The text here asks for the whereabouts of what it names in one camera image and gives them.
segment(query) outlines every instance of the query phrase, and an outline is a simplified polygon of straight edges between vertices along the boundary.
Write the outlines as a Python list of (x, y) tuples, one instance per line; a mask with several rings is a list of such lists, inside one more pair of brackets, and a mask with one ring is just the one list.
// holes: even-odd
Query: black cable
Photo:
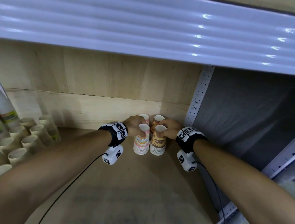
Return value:
[(97, 157), (95, 160), (92, 161), (92, 163), (90, 163), (83, 171), (82, 173), (80, 173), (71, 183), (69, 186), (67, 186), (66, 189), (64, 189), (64, 191), (57, 197), (57, 199), (55, 199), (55, 201), (52, 203), (52, 205), (47, 209), (47, 211), (44, 213), (44, 215), (42, 216), (41, 220), (38, 222), (38, 224), (40, 224), (42, 222), (42, 220), (44, 219), (44, 217), (46, 216), (46, 214), (49, 212), (49, 210), (52, 208), (52, 206), (56, 203), (56, 201), (63, 195), (63, 193), (65, 193), (65, 191), (99, 158)]
[[(208, 172), (208, 170), (206, 169), (206, 167), (205, 167), (202, 163), (197, 162), (197, 161), (194, 161), (194, 162), (192, 162), (192, 163), (200, 164), (200, 165), (201, 165), (201, 166), (207, 171), (207, 173), (209, 174), (209, 176), (211, 177), (210, 173)], [(212, 177), (211, 177), (211, 180), (213, 181), (213, 183), (214, 183), (214, 185), (215, 185), (215, 188), (216, 188), (216, 191), (217, 191), (217, 194), (218, 194), (218, 197), (219, 197), (219, 202), (220, 202), (220, 205), (221, 205), (221, 210), (222, 210), (222, 215), (223, 215), (224, 224), (226, 224), (226, 223), (225, 223), (225, 215), (224, 215), (224, 211), (223, 211), (223, 206), (222, 206), (222, 202), (221, 202), (221, 198), (220, 198), (220, 195), (219, 195), (219, 192), (218, 192), (217, 185), (216, 185), (216, 183), (215, 183), (215, 181), (213, 180)]]

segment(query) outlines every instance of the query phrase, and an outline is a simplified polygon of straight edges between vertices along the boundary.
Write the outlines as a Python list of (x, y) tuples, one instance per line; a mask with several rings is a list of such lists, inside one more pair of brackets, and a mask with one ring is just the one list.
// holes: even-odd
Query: corrugated metal panel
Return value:
[(295, 74), (295, 17), (200, 0), (0, 0), (0, 37)]

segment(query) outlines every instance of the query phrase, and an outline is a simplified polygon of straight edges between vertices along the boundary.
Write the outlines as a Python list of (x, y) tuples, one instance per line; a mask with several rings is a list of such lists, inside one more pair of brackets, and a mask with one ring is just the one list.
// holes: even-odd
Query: black wrist strap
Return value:
[(185, 152), (193, 152), (194, 142), (198, 139), (208, 140), (200, 131), (196, 128), (185, 127), (181, 129), (176, 137), (176, 142), (179, 147)]
[(112, 141), (109, 147), (120, 145), (126, 138), (128, 129), (122, 122), (111, 122), (102, 125), (98, 130), (108, 130), (112, 135)]

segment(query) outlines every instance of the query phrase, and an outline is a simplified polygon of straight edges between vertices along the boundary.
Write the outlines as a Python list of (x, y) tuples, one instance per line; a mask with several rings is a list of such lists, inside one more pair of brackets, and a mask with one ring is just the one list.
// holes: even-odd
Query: white tracking device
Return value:
[(197, 168), (197, 163), (192, 155), (193, 152), (185, 153), (182, 149), (177, 153), (177, 158), (185, 171), (193, 171)]
[(118, 145), (115, 147), (110, 147), (110, 148), (108, 148), (108, 150), (105, 153), (107, 155), (106, 154), (103, 155), (102, 160), (109, 165), (113, 165), (118, 160), (120, 155), (122, 155), (123, 146)]

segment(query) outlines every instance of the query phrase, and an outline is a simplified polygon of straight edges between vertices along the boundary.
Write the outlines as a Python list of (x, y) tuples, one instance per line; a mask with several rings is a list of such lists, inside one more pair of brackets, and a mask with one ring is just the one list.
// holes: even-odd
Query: forearm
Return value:
[(271, 179), (206, 140), (194, 151), (249, 223), (295, 223), (295, 200)]
[(1, 213), (5, 208), (7, 212), (11, 212), (12, 207), (21, 209), (25, 205), (24, 213), (17, 211), (19, 217), (22, 216), (25, 221), (52, 193), (104, 153), (111, 139), (108, 131), (94, 131), (50, 146), (0, 176)]

